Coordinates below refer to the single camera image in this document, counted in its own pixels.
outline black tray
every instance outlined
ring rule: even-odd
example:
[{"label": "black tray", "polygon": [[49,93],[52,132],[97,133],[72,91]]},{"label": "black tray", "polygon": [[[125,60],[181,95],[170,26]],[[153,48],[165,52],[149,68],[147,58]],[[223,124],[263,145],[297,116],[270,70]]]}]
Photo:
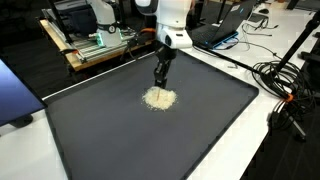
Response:
[{"label": "black tray", "polygon": [[142,95],[156,63],[143,58],[46,100],[70,179],[185,179],[259,93],[179,52],[167,84],[178,102],[152,111]]}]

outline grains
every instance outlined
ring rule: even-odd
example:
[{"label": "grains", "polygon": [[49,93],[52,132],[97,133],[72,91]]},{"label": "grains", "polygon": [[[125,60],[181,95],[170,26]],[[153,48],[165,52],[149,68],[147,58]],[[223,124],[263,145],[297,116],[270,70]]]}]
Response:
[{"label": "grains", "polygon": [[151,87],[142,99],[151,109],[166,110],[176,101],[177,95],[174,91]]}]

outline white table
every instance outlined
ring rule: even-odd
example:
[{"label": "white table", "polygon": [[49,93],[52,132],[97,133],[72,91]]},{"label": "white table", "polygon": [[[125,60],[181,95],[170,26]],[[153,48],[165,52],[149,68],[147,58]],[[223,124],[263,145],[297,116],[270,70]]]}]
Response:
[{"label": "white table", "polygon": [[[277,52],[279,56],[283,56],[304,30],[305,24],[312,18],[308,14],[309,12],[301,10],[270,9],[269,24],[270,26],[279,24],[279,28],[263,31],[263,33],[272,33],[272,37],[249,36],[249,41],[266,46]],[[315,42],[315,38],[309,37],[298,52],[310,51]],[[245,50],[246,45],[239,44],[231,50],[220,51],[220,53],[250,66],[257,62],[273,60],[272,54],[264,49],[251,46],[250,51]],[[231,63],[195,49],[184,51],[258,87],[251,74],[243,68],[228,68],[232,66]],[[294,56],[290,62],[301,67],[304,61]],[[231,125],[189,179],[239,179],[266,136],[268,114],[278,101],[260,89],[259,96]],[[10,125],[0,128],[0,134],[2,134],[0,137],[0,179],[67,179],[44,111],[35,113],[33,116],[34,122],[25,128],[15,129]]]}]

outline tangled cables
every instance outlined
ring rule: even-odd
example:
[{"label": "tangled cables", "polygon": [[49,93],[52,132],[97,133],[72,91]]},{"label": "tangled cables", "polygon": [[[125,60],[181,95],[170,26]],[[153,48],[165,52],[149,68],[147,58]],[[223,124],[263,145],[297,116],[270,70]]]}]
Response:
[{"label": "tangled cables", "polygon": [[257,63],[253,68],[258,73],[252,72],[252,76],[264,90],[283,100],[281,106],[286,107],[288,117],[301,119],[302,115],[315,108],[314,92],[296,65],[288,62],[277,72],[279,63],[280,61]]}]

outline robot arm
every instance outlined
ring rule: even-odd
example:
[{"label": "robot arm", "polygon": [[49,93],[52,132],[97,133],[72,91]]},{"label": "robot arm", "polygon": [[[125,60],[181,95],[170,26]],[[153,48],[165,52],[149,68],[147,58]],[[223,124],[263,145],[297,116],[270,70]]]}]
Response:
[{"label": "robot arm", "polygon": [[157,16],[157,40],[171,49],[192,47],[185,30],[192,0],[136,0],[144,15]]},{"label": "robot arm", "polygon": [[117,27],[110,0],[87,0],[97,18],[97,41],[100,47],[114,47],[121,44],[120,29]]},{"label": "robot arm", "polygon": [[155,86],[165,88],[166,75],[177,49],[192,47],[185,30],[186,19],[192,0],[135,0],[138,10],[144,15],[157,16],[158,65],[154,70]]}]

